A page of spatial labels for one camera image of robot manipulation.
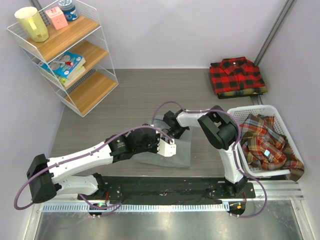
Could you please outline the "grey long sleeve shirt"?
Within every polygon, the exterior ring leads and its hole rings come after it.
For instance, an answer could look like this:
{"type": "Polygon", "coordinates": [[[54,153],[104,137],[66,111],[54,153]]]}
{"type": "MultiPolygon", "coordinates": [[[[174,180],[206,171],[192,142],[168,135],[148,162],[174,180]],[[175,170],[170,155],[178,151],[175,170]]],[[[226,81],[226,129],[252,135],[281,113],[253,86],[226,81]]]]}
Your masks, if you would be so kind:
{"type": "Polygon", "coordinates": [[[159,154],[143,152],[133,156],[133,159],[142,164],[149,164],[170,168],[189,168],[191,166],[191,143],[193,128],[186,130],[179,139],[175,139],[176,154],[164,157],[159,154]]]}

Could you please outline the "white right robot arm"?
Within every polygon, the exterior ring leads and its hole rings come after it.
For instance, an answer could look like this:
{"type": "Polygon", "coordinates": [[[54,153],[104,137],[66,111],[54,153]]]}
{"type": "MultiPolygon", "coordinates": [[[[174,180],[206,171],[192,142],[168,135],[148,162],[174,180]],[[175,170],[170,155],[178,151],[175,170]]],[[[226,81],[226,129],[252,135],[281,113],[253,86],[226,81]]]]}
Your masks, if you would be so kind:
{"type": "Polygon", "coordinates": [[[168,135],[179,139],[190,127],[201,128],[209,143],[218,150],[224,167],[224,188],[233,198],[241,195],[248,182],[240,163],[238,142],[241,137],[237,121],[220,106],[205,110],[168,111],[163,121],[168,135]]]}

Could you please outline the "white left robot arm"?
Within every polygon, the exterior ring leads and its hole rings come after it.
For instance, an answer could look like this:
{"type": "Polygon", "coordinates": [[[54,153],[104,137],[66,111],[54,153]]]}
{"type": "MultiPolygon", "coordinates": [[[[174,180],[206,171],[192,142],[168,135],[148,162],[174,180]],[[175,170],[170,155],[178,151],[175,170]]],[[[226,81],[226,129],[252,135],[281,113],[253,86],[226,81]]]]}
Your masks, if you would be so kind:
{"type": "Polygon", "coordinates": [[[26,173],[31,202],[40,204],[66,194],[93,196],[100,200],[107,192],[102,177],[95,173],[77,177],[78,173],[129,160],[140,153],[157,154],[160,141],[158,129],[143,125],[69,155],[46,158],[44,154],[39,154],[34,157],[26,173]]]}

